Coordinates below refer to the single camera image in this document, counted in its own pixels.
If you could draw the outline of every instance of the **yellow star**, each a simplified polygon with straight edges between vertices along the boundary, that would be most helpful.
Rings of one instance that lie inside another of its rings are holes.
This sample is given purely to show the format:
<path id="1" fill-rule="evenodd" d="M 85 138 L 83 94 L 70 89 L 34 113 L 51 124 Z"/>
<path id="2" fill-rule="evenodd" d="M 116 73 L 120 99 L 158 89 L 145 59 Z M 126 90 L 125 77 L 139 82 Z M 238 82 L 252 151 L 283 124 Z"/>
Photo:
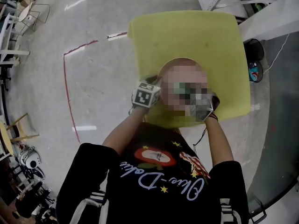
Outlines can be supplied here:
<path id="1" fill-rule="evenodd" d="M 161 188 L 161 192 L 164 192 L 164 193 L 168 192 L 166 187 L 163 186 L 163 187 L 160 187 L 160 188 Z"/>
<path id="2" fill-rule="evenodd" d="M 191 173 L 190 175 L 191 175 L 192 177 L 195 177 L 195 178 L 197 178 L 196 176 L 198 176 L 197 173 Z"/>
<path id="3" fill-rule="evenodd" d="M 176 145 L 177 147 L 181 147 L 181 144 L 178 144 L 177 142 L 173 142 L 173 141 L 172 141 L 172 143 L 173 143 L 174 145 Z"/>

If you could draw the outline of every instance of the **wooden chair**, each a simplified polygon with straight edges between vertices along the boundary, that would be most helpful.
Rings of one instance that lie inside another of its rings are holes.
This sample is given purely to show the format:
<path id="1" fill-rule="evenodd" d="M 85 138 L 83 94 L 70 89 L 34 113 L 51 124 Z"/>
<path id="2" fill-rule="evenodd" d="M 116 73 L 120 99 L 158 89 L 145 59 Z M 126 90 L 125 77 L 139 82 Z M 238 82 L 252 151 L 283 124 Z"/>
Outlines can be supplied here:
<path id="1" fill-rule="evenodd" d="M 0 121 L 0 141 L 1 141 L 2 145 L 4 145 L 7 148 L 7 150 L 9 151 L 9 154 L 12 156 L 14 155 L 14 150 L 13 150 L 13 146 L 12 146 L 13 142 L 17 142 L 17 141 L 21 141 L 21 140 L 25 140 L 25 139 L 31 139 L 31 138 L 39 136 L 39 134 L 35 134 L 35 135 L 17 137 L 17 138 L 13 138 L 13 139 L 9 138 L 7 131 L 9 129 L 11 129 L 14 125 L 16 125 L 26 115 L 28 115 L 28 113 L 26 113 L 23 116 L 21 116 L 20 118 L 18 118 L 14 123 L 12 123 L 7 128 L 5 128 L 4 123 L 2 121 Z M 4 157 L 2 157 L 2 159 L 8 157 L 9 154 L 6 154 Z"/>

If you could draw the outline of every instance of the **concrete floor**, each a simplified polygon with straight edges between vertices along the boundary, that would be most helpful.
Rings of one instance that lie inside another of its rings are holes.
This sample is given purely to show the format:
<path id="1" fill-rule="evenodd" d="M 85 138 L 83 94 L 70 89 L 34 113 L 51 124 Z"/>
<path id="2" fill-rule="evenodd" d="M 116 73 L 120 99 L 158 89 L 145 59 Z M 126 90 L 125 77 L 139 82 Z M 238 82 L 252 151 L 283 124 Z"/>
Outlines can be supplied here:
<path id="1" fill-rule="evenodd" d="M 74 7 L 71 4 L 81 1 Z M 21 49 L 30 55 L 11 69 L 7 108 L 10 120 L 28 112 L 23 121 L 28 140 L 41 156 L 48 186 L 58 194 L 79 147 L 73 132 L 65 84 L 63 54 L 98 40 L 65 58 L 66 80 L 76 126 L 95 126 L 78 131 L 80 142 L 102 144 L 109 132 L 128 115 L 136 82 L 135 55 L 128 38 L 108 41 L 107 35 L 127 31 L 129 21 L 141 14 L 173 10 L 200 10 L 198 0 L 37 0 L 49 3 L 46 24 L 22 37 Z M 264 144 L 269 113 L 269 79 L 251 84 L 252 112 L 221 122 L 234 157 L 242 164 L 248 188 Z M 182 128 L 190 146 L 204 125 Z M 207 135 L 197 154 L 212 168 Z"/>

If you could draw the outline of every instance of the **black t-shirt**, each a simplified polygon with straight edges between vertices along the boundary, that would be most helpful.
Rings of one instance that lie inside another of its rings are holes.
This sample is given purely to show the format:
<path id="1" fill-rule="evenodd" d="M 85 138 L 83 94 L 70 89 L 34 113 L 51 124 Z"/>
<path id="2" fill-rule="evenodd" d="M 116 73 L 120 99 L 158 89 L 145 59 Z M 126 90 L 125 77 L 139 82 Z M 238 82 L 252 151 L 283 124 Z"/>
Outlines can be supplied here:
<path id="1" fill-rule="evenodd" d="M 108 147 L 80 146 L 57 198 L 60 224 L 70 223 L 106 175 L 107 223 L 248 223 L 238 162 L 208 173 L 179 133 L 142 123 L 122 156 Z M 99 216 L 100 208 L 90 205 L 78 223 L 99 223 Z"/>

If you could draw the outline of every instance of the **black sleeve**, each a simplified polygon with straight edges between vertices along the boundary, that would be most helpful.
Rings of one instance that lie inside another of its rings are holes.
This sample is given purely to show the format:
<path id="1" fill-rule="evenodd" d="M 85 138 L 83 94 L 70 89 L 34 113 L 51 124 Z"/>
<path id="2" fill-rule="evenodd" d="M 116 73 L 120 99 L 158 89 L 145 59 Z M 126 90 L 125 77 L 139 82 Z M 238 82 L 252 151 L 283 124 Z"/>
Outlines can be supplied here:
<path id="1" fill-rule="evenodd" d="M 210 176 L 213 192 L 221 203 L 222 213 L 228 214 L 225 218 L 230 219 L 231 212 L 234 223 L 238 223 L 237 216 L 239 215 L 242 224 L 247 224 L 249 221 L 248 203 L 241 165 L 236 161 L 219 163 L 212 168 Z"/>
<path id="2" fill-rule="evenodd" d="M 70 223 L 79 203 L 98 191 L 108 169 L 119 166 L 120 156 L 109 147 L 81 144 L 59 191 L 56 217 L 59 224 Z"/>

